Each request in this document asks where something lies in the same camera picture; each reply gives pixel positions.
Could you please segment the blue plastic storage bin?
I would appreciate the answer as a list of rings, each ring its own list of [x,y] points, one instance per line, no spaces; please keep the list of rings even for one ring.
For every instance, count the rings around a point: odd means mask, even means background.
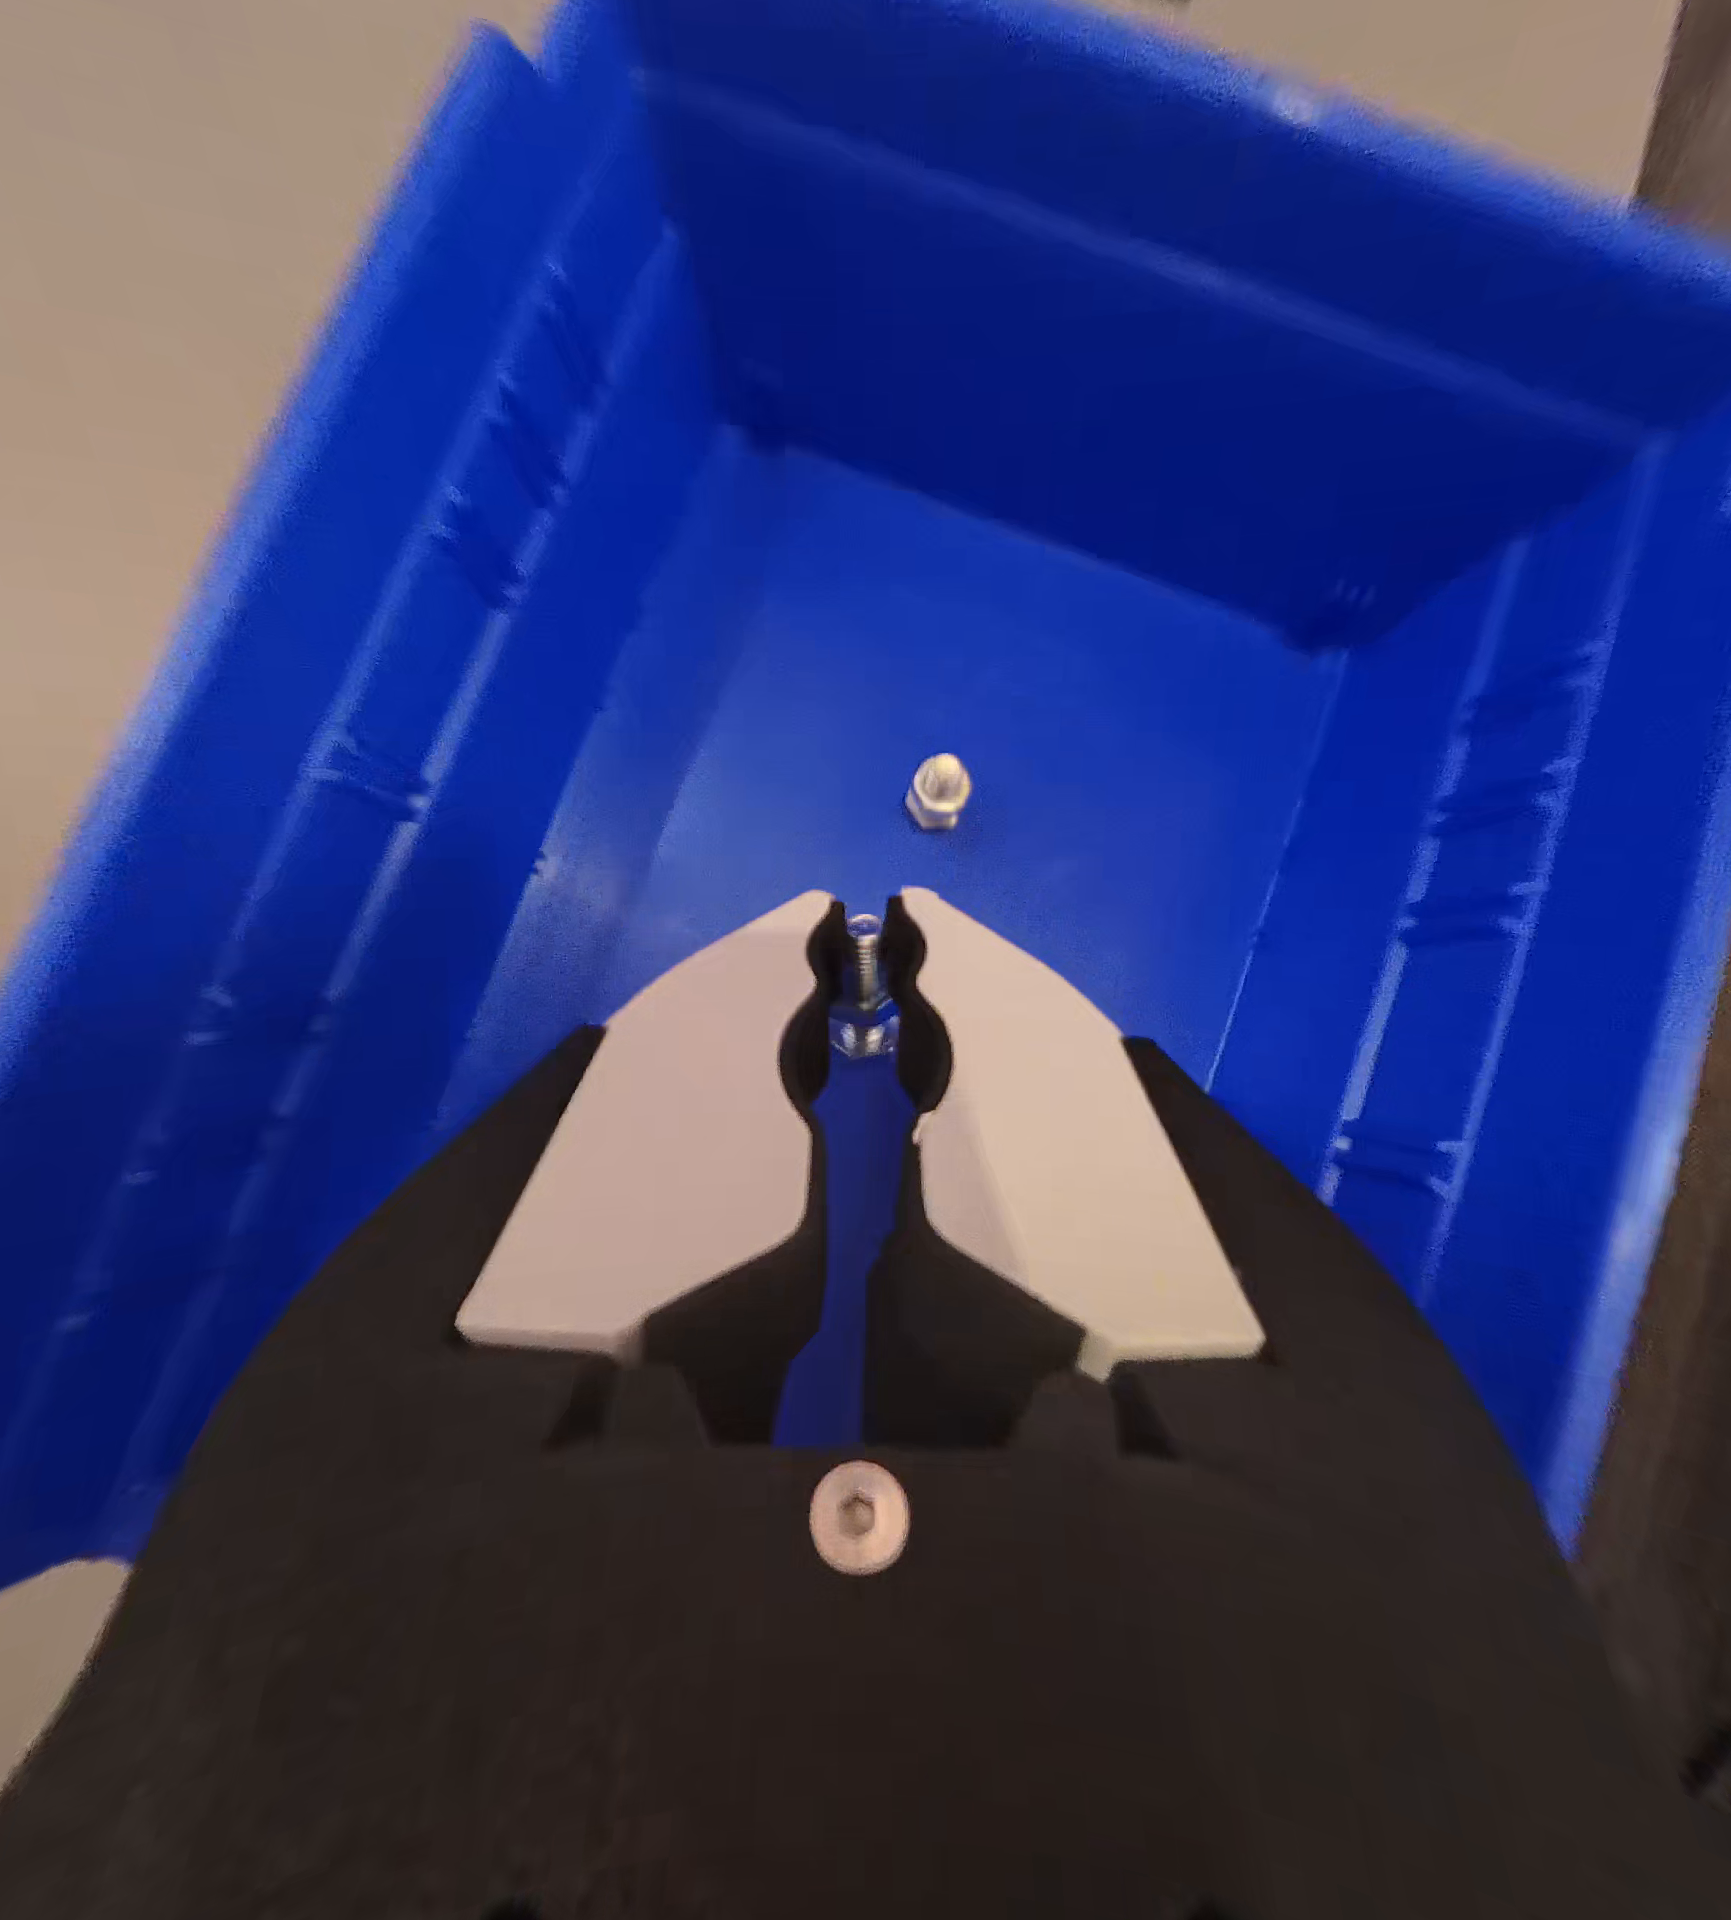
[[[477,29],[0,985],[0,1588],[565,1033],[904,882],[1572,1546],[1731,942],[1731,251],[1090,8]]]

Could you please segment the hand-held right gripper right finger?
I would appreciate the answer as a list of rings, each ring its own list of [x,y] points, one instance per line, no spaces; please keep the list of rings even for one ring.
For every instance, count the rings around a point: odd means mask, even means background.
[[[870,1276],[868,1438],[1004,1443],[1052,1377],[1262,1356],[1120,1025],[926,885],[888,903],[884,970],[914,1119]]]

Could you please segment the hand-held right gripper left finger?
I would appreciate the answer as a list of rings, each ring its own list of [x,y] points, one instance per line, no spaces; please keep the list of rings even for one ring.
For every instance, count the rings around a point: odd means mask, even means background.
[[[455,1326],[491,1349],[662,1366],[722,1441],[774,1438],[822,1321],[828,933],[806,889],[605,1025]]]

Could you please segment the silver hex bolt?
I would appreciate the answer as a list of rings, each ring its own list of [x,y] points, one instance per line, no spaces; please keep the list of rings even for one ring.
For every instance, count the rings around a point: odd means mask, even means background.
[[[838,960],[838,992],[830,1004],[830,1046],[846,1062],[894,1055],[900,1014],[882,971],[882,919],[850,914]]]

